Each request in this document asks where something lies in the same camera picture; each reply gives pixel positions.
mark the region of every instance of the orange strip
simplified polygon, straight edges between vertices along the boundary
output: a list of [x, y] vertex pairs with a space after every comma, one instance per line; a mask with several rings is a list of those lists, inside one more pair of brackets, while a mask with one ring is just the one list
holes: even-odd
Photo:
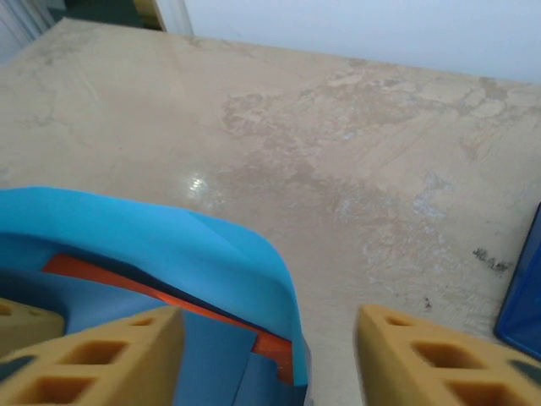
[[118, 275], [114, 272], [91, 265], [87, 262], [75, 259], [67, 255], [55, 255], [42, 269], [47, 273], [56, 275], [64, 275], [65, 277], [77, 277], [87, 281], [104, 283], [106, 285], [124, 288], [140, 294], [151, 296], [151, 298], [162, 300], [169, 305], [176, 305], [185, 310], [189, 310], [198, 315], [210, 317], [218, 321], [223, 321], [234, 326], [240, 326], [253, 332], [257, 332], [253, 352], [273, 359], [278, 364], [278, 379], [292, 385], [293, 384], [293, 367], [292, 367], [292, 346], [291, 343], [283, 338], [274, 336], [268, 332], [264, 332], [258, 328], [247, 326], [240, 321], [235, 321], [224, 315], [191, 304], [185, 300], [175, 298], [169, 294], [164, 294], [159, 290], [145, 286]]

